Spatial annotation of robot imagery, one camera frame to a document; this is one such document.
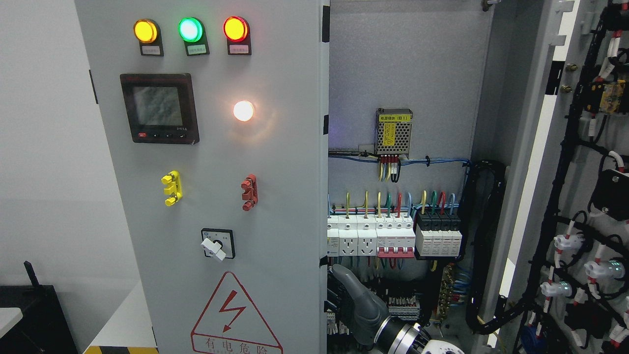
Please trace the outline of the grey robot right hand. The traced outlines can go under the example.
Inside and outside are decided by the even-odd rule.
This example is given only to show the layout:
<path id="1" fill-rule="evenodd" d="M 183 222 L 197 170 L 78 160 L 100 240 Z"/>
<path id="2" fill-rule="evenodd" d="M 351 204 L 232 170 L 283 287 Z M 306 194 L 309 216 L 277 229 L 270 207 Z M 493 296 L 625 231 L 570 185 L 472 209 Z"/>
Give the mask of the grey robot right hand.
<path id="1" fill-rule="evenodd" d="M 389 317 L 385 302 L 341 264 L 328 271 L 326 304 L 361 345 L 373 345 L 380 325 Z"/>

